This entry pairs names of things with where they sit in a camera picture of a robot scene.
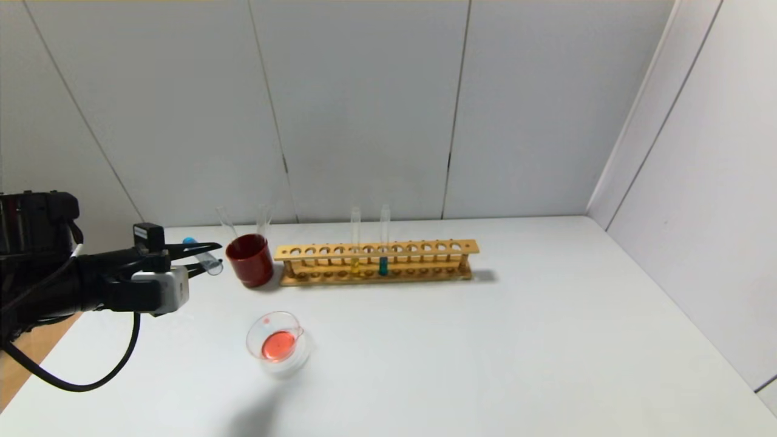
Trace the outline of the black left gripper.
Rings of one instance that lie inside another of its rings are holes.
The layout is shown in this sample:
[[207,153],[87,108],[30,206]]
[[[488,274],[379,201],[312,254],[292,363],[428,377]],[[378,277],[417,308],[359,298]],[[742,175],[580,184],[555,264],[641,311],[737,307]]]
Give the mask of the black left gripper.
[[[216,242],[166,244],[163,227],[150,222],[137,223],[132,230],[134,245],[130,248],[78,257],[78,310],[159,314],[164,295],[160,280],[154,277],[134,280],[132,276],[139,272],[164,274],[171,268],[171,260],[197,257],[222,248]],[[190,263],[185,268],[189,279],[204,273],[219,276],[223,260]]]

